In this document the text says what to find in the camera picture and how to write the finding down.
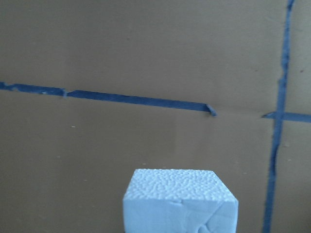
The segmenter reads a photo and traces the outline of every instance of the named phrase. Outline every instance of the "blue line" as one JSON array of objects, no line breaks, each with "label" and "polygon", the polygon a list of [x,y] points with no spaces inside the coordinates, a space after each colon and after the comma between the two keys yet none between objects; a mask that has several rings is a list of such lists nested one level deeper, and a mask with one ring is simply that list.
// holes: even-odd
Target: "blue line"
[{"label": "blue line", "polygon": [[277,95],[277,106],[275,112],[275,126],[273,134],[273,142],[270,157],[269,166],[269,179],[268,188],[266,196],[266,208],[264,212],[263,220],[263,233],[269,233],[271,230],[271,221],[275,197],[276,188],[276,159],[278,147],[281,142],[284,112],[285,112],[285,102],[286,102],[286,89],[287,89],[287,79],[288,79],[288,69],[290,62],[290,25],[291,25],[291,13],[293,9],[293,4],[295,0],[288,0],[287,13],[286,13],[286,23],[284,30],[284,42],[282,51],[281,65],[283,69],[283,76],[279,80],[278,95]]},{"label": "blue line", "polygon": [[[275,119],[276,113],[275,112],[268,113],[264,115],[263,118]],[[299,113],[284,113],[283,120],[311,123],[311,115]]]},{"label": "blue line", "polygon": [[54,96],[63,96],[74,97],[74,98],[83,98],[90,100],[103,100],[103,101],[113,101],[113,102],[123,102],[123,103],[132,103],[132,104],[143,104],[149,106],[158,106],[165,108],[177,108],[177,109],[187,109],[195,111],[210,112],[212,116],[216,116],[217,113],[215,110],[208,104],[205,103],[195,103],[187,101],[178,101],[178,100],[164,100],[164,99],[155,99],[147,97],[138,97],[138,96],[124,96],[117,94],[108,94],[101,92],[93,91],[81,91],[74,90],[72,92],[67,92],[63,88],[58,87],[46,87],[46,86],[34,86],[26,84],[11,84],[8,85],[4,82],[0,82],[0,90],[8,91],[21,91],[35,94],[45,94],[45,95],[54,95]]}]

